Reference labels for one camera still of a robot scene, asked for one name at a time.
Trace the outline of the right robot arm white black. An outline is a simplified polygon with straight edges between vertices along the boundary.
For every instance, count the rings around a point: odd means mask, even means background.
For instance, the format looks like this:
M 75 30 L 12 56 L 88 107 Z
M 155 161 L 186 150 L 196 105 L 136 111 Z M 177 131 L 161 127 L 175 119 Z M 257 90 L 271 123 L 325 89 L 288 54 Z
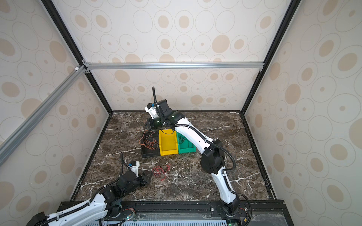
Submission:
M 204 135 L 181 112 L 173 111 L 166 100 L 155 99 L 154 103 L 147 104 L 145 111 L 150 115 L 146 123 L 148 129 L 171 128 L 183 135 L 200 151 L 200 165 L 205 172 L 211 174 L 216 183 L 223 202 L 223 212 L 229 217 L 235 215 L 240 208 L 240 197 L 245 200 L 247 198 L 232 188 L 227 173 L 236 169 L 236 162 L 223 148 L 222 142 Z

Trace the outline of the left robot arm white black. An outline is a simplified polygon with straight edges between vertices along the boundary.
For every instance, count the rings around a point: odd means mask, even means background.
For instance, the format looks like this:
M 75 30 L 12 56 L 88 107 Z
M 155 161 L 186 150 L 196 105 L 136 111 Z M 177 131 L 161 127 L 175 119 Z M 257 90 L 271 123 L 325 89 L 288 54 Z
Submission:
M 57 213 L 34 215 L 28 226 L 85 226 L 104 217 L 117 217 L 127 195 L 151 182 L 152 173 L 127 171 L 115 181 L 101 187 L 88 200 Z

